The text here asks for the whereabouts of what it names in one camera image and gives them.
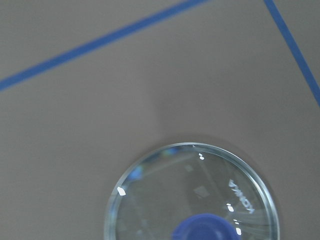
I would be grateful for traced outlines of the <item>glass pot lid blue knob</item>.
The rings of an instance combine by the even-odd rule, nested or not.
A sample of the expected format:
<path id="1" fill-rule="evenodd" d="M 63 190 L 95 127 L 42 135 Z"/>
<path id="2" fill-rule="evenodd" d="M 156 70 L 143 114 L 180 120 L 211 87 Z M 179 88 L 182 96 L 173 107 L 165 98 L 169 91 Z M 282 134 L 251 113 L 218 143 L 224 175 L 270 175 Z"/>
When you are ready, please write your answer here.
<path id="1" fill-rule="evenodd" d="M 209 144 L 161 147 L 133 163 L 110 195 L 106 240 L 278 240 L 270 191 L 235 154 Z"/>

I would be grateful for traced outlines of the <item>blue tape line crosswise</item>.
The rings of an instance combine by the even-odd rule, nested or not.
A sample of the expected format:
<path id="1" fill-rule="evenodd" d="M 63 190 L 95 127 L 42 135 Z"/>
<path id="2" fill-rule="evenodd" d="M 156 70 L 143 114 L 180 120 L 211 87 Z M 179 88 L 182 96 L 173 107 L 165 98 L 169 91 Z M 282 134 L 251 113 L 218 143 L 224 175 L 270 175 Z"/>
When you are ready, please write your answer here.
<path id="1" fill-rule="evenodd" d="M 133 35 L 143 29 L 146 29 L 154 24 L 165 21 L 172 18 L 184 11 L 192 9 L 196 6 L 205 3 L 204 0 L 184 0 L 160 11 L 147 15 L 141 19 L 124 25 L 118 29 L 108 32 L 102 36 L 99 36 L 91 41 L 76 46 L 65 52 L 62 52 L 54 57 L 46 59 L 40 63 L 23 69 L 15 74 L 7 76 L 0 80 L 0 90 L 4 91 L 12 86 L 25 82 L 31 78 L 34 78 L 40 74 L 64 65 L 74 59 L 89 54 L 104 46 L 110 45 L 123 38 Z"/>

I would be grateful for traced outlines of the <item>blue tape line lengthwise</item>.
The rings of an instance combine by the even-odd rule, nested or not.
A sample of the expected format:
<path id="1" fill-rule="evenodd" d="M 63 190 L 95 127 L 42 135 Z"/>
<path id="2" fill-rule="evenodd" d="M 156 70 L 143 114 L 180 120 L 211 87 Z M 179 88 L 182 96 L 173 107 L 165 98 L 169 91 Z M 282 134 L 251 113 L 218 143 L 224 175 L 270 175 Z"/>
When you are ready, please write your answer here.
<path id="1" fill-rule="evenodd" d="M 282 17 L 279 9 L 273 0 L 264 0 L 264 4 L 270 13 L 275 25 L 277 26 L 280 34 L 282 35 L 288 49 L 290 50 L 299 70 L 301 71 L 305 82 L 307 83 L 313 98 L 315 99 L 318 107 L 320 106 L 320 87 L 307 63 L 303 53 L 301 52 L 294 36 L 288 28 L 284 18 Z"/>

